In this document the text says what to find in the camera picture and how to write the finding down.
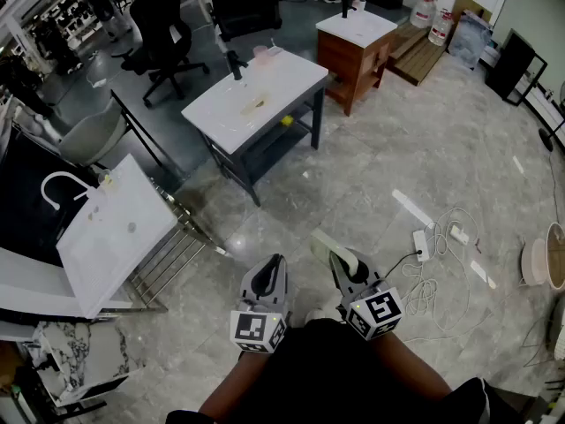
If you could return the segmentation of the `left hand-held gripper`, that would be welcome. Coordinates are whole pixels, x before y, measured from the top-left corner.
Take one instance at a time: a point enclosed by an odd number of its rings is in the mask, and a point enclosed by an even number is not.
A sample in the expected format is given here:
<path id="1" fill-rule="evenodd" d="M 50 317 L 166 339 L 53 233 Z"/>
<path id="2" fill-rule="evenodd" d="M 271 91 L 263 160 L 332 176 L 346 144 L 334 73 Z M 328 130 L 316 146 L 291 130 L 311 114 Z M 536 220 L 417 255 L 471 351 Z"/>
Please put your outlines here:
<path id="1" fill-rule="evenodd" d="M 243 352 L 275 352 L 289 326 L 287 297 L 286 259 L 272 254 L 255 264 L 241 283 L 238 309 L 230 313 L 230 341 Z"/>

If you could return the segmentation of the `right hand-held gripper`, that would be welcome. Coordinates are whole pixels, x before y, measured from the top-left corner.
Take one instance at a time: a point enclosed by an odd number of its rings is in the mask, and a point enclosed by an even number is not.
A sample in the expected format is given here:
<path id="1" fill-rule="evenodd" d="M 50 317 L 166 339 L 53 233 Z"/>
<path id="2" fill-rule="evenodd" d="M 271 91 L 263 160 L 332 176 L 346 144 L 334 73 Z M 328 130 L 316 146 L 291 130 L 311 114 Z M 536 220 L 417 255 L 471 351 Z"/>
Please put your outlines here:
<path id="1" fill-rule="evenodd" d="M 342 319 L 365 341 L 395 329 L 404 316 L 403 303 L 397 289 L 380 278 L 373 259 L 348 247 L 331 251 L 328 261 L 335 286 L 343 295 L 337 307 Z"/>

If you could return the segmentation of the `white plastic grid tray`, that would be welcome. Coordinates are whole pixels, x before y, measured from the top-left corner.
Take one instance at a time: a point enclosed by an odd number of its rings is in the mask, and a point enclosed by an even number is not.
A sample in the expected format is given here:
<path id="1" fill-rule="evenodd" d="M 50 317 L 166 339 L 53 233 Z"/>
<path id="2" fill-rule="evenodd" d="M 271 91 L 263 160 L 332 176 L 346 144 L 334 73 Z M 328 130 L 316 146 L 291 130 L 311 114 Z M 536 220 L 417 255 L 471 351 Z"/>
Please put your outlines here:
<path id="1" fill-rule="evenodd" d="M 336 271 L 339 268 L 350 276 L 357 274 L 358 258 L 356 255 L 322 230 L 316 229 L 311 233 L 310 249 L 312 254 L 328 269 Z"/>

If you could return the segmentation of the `person's right forearm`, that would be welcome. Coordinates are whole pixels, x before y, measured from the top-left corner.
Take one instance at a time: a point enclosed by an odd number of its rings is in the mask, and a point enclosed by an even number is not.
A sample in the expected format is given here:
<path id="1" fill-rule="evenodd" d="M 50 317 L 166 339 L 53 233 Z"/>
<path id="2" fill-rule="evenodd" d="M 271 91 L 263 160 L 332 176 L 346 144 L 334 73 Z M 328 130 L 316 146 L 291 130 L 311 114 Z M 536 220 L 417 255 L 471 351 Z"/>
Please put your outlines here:
<path id="1" fill-rule="evenodd" d="M 394 333 L 368 344 L 388 375 L 416 396 L 439 402 L 452 392 L 445 380 Z"/>

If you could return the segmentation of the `person's black clothing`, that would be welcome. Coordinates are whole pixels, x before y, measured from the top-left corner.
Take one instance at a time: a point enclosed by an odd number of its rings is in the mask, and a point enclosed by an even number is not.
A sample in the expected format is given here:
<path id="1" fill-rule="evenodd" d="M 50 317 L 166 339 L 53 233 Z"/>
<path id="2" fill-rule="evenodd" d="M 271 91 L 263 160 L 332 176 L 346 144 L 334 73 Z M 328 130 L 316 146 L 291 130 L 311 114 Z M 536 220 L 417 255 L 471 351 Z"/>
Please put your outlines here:
<path id="1" fill-rule="evenodd" d="M 345 323 L 315 316 L 287 330 L 227 422 L 175 410 L 165 424 L 524 424 L 478 377 L 439 402 L 416 396 L 388 375 L 368 342 Z"/>

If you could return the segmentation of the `clear cup with yellow item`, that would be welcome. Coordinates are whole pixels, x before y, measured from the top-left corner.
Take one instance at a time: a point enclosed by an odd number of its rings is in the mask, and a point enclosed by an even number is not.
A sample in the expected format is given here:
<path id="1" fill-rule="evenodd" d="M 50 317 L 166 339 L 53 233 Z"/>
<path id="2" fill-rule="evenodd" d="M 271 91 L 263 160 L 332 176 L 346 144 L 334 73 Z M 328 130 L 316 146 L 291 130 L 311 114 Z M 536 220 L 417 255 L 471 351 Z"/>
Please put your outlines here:
<path id="1" fill-rule="evenodd" d="M 120 189 L 120 174 L 115 170 L 100 170 L 98 172 L 99 189 L 106 195 L 116 194 Z"/>

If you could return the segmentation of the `marble pattern cabinet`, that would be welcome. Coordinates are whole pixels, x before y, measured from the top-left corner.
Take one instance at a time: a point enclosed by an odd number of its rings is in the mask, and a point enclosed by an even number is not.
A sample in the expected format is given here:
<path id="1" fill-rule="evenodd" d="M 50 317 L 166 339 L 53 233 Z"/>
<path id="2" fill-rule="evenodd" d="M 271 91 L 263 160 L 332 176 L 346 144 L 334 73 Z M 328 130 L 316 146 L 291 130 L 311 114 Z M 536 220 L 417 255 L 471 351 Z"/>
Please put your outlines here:
<path id="1" fill-rule="evenodd" d="M 115 390 L 145 366 L 114 322 L 40 322 L 27 351 L 58 407 Z"/>

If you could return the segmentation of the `white sink on grey stand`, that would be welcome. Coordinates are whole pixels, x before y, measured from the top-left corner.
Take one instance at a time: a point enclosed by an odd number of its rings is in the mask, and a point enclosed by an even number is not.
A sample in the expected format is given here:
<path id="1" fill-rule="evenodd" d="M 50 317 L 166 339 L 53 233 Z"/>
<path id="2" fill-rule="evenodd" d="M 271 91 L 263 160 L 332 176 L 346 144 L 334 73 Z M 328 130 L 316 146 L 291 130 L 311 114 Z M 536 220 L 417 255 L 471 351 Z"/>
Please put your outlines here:
<path id="1" fill-rule="evenodd" d="M 221 173 L 260 201 L 254 185 L 305 136 L 320 145 L 328 70 L 280 48 L 269 49 L 265 65 L 251 60 L 241 80 L 228 75 L 186 106 L 183 117 L 205 141 Z M 256 95 L 268 104 L 250 116 L 241 109 Z M 291 115 L 290 126 L 281 120 Z"/>

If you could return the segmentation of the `white sink on wooden cabinet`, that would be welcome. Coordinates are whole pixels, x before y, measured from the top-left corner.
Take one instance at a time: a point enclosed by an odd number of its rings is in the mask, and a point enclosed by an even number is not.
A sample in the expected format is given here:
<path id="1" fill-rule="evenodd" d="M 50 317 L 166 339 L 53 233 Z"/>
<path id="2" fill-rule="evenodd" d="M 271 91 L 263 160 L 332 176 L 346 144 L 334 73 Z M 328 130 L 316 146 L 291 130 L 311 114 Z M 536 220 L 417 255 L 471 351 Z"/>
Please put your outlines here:
<path id="1" fill-rule="evenodd" d="M 398 25 L 369 11 L 337 14 L 316 24 L 318 64 L 334 79 L 326 95 L 349 116 L 354 102 L 380 86 Z"/>

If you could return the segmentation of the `wooden pallet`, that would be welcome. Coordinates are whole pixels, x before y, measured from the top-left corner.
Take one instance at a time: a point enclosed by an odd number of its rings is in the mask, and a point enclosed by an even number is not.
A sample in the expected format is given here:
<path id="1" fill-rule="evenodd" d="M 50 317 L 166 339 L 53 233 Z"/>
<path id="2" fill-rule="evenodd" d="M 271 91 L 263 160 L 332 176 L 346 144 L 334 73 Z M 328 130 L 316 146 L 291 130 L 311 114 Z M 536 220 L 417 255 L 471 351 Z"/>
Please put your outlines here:
<path id="1" fill-rule="evenodd" d="M 388 56 L 387 68 L 413 86 L 419 86 L 446 51 L 428 39 L 427 28 L 410 22 L 395 30 L 395 39 Z"/>

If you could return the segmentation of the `grey chair with black legs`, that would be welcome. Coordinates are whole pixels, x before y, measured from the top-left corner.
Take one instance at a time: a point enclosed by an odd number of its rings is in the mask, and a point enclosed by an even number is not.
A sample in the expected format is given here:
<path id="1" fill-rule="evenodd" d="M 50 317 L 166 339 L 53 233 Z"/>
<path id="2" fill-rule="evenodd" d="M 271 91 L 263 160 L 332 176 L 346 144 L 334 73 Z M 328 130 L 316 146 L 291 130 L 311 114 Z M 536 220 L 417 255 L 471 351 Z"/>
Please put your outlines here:
<path id="1" fill-rule="evenodd" d="M 183 171 L 127 108 L 114 90 L 106 108 L 80 120 L 60 141 L 58 151 L 66 161 L 83 167 L 99 161 L 128 133 L 138 138 L 155 163 L 180 180 Z"/>

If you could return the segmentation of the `white board panel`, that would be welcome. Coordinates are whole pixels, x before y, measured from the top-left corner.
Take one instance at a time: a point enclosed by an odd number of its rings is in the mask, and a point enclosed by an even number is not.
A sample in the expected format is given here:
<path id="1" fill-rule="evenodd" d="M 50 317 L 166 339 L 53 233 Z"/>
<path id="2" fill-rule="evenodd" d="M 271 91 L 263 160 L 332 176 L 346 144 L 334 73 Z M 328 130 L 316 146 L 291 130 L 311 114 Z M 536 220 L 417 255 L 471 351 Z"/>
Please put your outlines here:
<path id="1" fill-rule="evenodd" d="M 42 316 L 93 319 L 103 311 L 129 312 L 121 280 L 80 280 L 57 266 L 0 247 L 0 308 Z"/>

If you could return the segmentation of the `black desk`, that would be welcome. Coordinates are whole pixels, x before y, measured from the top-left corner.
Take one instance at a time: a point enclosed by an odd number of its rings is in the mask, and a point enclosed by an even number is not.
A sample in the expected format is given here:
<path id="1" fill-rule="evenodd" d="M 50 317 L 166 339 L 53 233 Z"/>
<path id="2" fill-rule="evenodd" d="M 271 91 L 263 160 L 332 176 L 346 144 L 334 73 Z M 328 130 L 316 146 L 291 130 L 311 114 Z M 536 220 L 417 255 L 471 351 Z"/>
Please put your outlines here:
<path id="1" fill-rule="evenodd" d="M 57 171 L 98 186 L 87 170 L 49 152 L 19 129 L 11 126 L 0 136 L 0 247 L 60 267 L 56 244 L 86 199 L 74 199 L 85 191 L 83 186 L 59 177 L 51 179 L 45 191 L 60 209 L 48 204 L 41 195 L 41 183 Z"/>

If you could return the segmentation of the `clear water jug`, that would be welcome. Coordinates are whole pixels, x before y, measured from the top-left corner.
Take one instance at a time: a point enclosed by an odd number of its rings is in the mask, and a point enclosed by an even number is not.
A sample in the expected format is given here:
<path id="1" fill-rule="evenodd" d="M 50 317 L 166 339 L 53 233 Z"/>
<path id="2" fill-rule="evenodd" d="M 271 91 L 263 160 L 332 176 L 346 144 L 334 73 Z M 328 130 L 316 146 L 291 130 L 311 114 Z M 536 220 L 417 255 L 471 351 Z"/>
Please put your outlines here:
<path id="1" fill-rule="evenodd" d="M 418 0 L 412 8 L 410 23 L 417 28 L 428 28 L 436 13 L 435 0 Z"/>
<path id="2" fill-rule="evenodd" d="M 452 13 L 442 9 L 434 18 L 428 34 L 428 40 L 436 45 L 443 46 L 453 26 Z"/>

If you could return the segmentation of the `black frame side table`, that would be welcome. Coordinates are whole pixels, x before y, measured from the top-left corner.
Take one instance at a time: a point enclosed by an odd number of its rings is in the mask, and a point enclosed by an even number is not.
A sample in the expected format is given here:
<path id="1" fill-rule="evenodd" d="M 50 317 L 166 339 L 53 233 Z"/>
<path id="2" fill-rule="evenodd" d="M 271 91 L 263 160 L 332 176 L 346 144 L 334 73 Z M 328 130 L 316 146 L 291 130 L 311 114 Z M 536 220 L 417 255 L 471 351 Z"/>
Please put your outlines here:
<path id="1" fill-rule="evenodd" d="M 516 30 L 511 29 L 500 56 L 486 76 L 486 85 L 504 102 L 518 106 L 538 85 L 547 61 Z"/>

